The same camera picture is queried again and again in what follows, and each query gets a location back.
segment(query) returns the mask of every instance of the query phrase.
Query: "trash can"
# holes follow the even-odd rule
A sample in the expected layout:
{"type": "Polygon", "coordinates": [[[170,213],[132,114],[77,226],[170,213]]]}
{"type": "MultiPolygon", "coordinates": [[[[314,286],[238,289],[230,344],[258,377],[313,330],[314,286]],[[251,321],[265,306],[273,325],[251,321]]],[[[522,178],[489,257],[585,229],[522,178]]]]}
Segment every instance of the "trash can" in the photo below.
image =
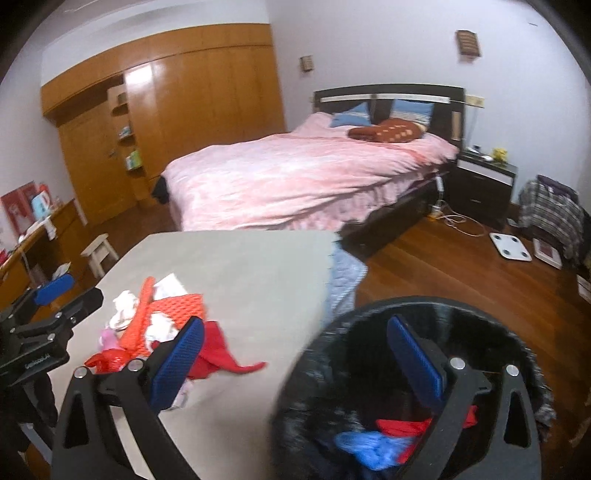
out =
{"type": "MultiPolygon", "coordinates": [[[[553,396],[535,354],[515,333],[490,315],[453,300],[384,300],[337,318],[300,356],[272,419],[277,478],[367,478],[367,472],[354,471],[350,455],[337,451],[335,435],[377,430],[378,419],[423,421],[433,415],[418,403],[388,345],[387,325],[394,315],[403,317],[418,337],[434,342],[447,358],[462,358],[488,378],[494,380],[506,365],[515,365],[531,400],[538,437],[546,439],[556,418],[553,396]]],[[[486,402],[494,400],[482,397],[487,400],[478,403],[479,423],[462,431],[442,478],[453,478],[487,448],[482,434],[494,418],[487,414],[486,402]]]]}

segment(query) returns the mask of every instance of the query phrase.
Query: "plaid blanket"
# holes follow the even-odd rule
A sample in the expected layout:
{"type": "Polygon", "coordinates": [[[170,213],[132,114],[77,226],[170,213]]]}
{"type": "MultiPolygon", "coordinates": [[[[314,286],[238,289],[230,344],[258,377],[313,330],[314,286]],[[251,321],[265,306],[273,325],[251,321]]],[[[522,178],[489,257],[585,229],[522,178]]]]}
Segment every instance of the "plaid blanket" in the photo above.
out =
{"type": "Polygon", "coordinates": [[[578,262],[583,241],[583,209],[565,195],[539,181],[529,181],[519,193],[519,226],[536,226],[553,235],[564,248],[565,258],[578,262]]]}

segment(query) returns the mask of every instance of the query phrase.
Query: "desk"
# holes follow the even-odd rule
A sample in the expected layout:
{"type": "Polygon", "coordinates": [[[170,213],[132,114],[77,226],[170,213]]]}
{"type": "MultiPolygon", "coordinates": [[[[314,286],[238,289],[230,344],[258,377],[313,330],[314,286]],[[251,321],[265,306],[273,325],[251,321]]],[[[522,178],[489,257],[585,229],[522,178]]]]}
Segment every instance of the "desk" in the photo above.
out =
{"type": "Polygon", "coordinates": [[[51,221],[57,238],[50,241],[45,227],[38,228],[19,245],[18,249],[0,267],[0,310],[8,307],[31,284],[22,258],[27,257],[30,267],[39,265],[47,278],[60,265],[71,262],[71,272],[79,279],[86,268],[80,253],[90,243],[90,233],[82,224],[74,201],[59,207],[51,221]]]}
{"type": "MultiPolygon", "coordinates": [[[[160,420],[204,480],[271,477],[269,417],[300,352],[322,329],[335,233],[213,231],[158,233],[143,240],[101,279],[103,307],[74,329],[70,362],[50,372],[58,409],[75,367],[96,353],[100,331],[123,290],[175,273],[203,294],[207,315],[222,327],[242,365],[267,361],[248,375],[218,372],[194,382],[185,408],[160,420]]],[[[115,423],[138,475],[152,478],[125,419],[115,423]]]]}

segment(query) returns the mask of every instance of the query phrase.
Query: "headboard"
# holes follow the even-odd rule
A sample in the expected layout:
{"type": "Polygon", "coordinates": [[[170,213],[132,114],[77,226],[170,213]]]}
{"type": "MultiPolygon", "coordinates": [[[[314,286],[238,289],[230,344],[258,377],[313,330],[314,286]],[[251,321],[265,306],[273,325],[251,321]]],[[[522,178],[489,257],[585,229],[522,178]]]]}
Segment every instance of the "headboard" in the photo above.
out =
{"type": "Polygon", "coordinates": [[[339,113],[366,101],[369,102],[372,123],[378,124],[389,117],[395,99],[435,103],[428,131],[462,149],[466,95],[460,87],[390,83],[333,88],[314,94],[314,109],[339,113]]]}

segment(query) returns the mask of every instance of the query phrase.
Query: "yellow toy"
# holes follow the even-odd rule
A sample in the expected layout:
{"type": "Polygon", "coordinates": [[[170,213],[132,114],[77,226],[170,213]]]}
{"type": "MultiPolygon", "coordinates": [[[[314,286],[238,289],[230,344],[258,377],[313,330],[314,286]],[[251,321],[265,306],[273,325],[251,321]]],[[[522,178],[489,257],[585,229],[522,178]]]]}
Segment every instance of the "yellow toy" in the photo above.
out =
{"type": "Polygon", "coordinates": [[[507,163],[507,150],[504,148],[493,148],[492,158],[500,163],[507,163]]]}

